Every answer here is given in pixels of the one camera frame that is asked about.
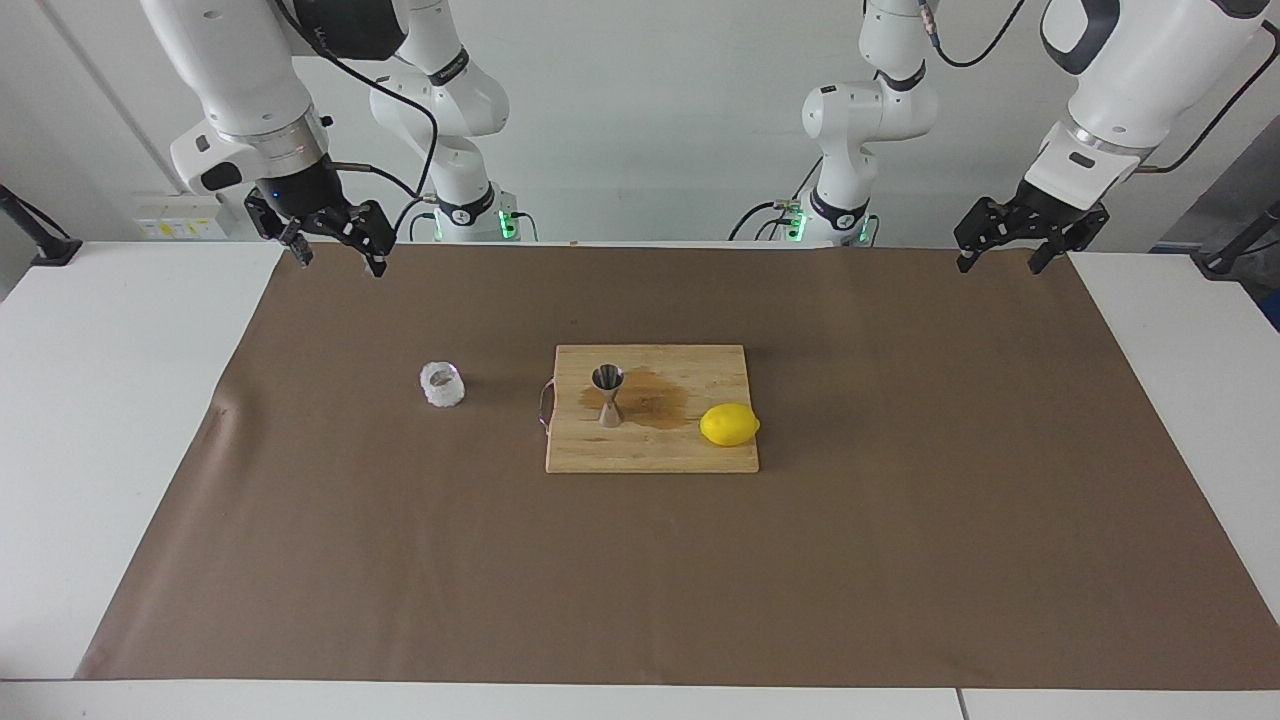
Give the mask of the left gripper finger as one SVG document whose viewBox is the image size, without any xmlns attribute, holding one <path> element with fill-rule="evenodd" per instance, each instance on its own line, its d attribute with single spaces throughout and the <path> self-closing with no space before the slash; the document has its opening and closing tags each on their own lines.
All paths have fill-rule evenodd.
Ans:
<svg viewBox="0 0 1280 720">
<path fill-rule="evenodd" d="M 1041 222 L 1039 229 L 1044 237 L 1028 260 L 1030 273 L 1039 275 L 1055 259 L 1085 251 L 1108 220 L 1106 206 L 1094 205 L 1074 222 Z"/>
<path fill-rule="evenodd" d="M 954 228 L 959 249 L 957 269 L 965 274 L 983 254 L 1015 241 L 1019 219 L 1016 204 L 978 199 Z"/>
</svg>

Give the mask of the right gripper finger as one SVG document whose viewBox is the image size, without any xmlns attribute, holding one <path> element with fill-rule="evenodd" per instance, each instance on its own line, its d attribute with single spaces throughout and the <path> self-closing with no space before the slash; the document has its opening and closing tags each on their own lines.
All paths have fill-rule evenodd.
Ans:
<svg viewBox="0 0 1280 720">
<path fill-rule="evenodd" d="M 342 204 L 320 211 L 320 233 L 352 249 L 374 278 L 383 278 L 396 246 L 396 229 L 376 201 Z"/>
<path fill-rule="evenodd" d="M 244 210 L 262 240 L 288 249 L 301 266 L 311 264 L 314 252 L 310 242 L 302 233 L 301 219 L 285 219 L 279 215 L 261 192 L 248 192 L 246 195 Z"/>
</svg>

